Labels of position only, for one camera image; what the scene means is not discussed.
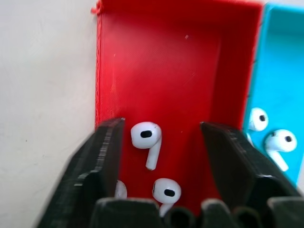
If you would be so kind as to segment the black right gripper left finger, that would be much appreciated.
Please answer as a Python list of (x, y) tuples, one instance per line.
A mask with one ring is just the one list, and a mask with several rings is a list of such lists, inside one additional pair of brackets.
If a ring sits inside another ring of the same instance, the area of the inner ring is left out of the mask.
[(125, 119), (101, 122), (71, 157), (35, 228), (89, 228), (96, 202), (113, 197)]

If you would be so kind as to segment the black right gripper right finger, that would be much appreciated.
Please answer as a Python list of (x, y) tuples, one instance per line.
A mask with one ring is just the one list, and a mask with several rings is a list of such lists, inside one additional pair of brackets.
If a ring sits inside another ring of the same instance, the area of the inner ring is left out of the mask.
[(304, 196), (237, 129), (201, 122), (212, 174), (239, 228), (304, 228)]

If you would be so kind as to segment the white earbud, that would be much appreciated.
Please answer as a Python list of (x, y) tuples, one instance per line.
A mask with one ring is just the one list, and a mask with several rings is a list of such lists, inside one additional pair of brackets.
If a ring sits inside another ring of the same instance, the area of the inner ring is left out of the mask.
[(265, 110), (254, 107), (251, 109), (248, 128), (252, 131), (260, 132), (268, 126), (268, 115)]
[(161, 150), (162, 130), (153, 122), (141, 122), (131, 128), (131, 140), (135, 148), (149, 149), (146, 168), (155, 170)]
[(119, 199), (127, 198), (127, 188), (121, 180), (117, 180), (114, 197)]
[(164, 217), (164, 215), (180, 199), (181, 187), (172, 179), (160, 178), (154, 182), (152, 196), (156, 201), (161, 203), (159, 213), (160, 217)]
[(296, 136), (286, 129), (275, 130), (265, 139), (265, 151), (267, 155), (283, 172), (287, 171), (289, 166), (283, 159), (280, 152), (292, 152), (296, 147)]

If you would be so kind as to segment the blue plastic tray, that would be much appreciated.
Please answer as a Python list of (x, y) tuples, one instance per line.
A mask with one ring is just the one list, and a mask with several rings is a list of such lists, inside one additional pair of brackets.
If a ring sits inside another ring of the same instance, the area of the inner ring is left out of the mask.
[[(251, 109), (268, 115), (260, 132), (248, 128)], [(304, 7), (278, 3), (264, 6), (250, 91), (243, 123), (255, 148), (265, 153), (265, 139), (275, 130), (291, 131), (297, 139), (292, 152), (281, 155), (289, 169), (285, 175), (298, 185), (304, 158)]]

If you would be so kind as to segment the red plastic tray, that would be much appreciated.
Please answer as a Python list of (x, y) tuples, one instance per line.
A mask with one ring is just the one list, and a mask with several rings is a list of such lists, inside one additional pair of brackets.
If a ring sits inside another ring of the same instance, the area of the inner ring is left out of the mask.
[[(181, 186), (179, 206), (199, 214), (219, 197), (201, 122), (241, 129), (263, 4), (251, 0), (97, 0), (95, 122), (123, 117), (119, 179), (129, 197), (154, 182)], [(156, 169), (131, 128), (160, 126)]]

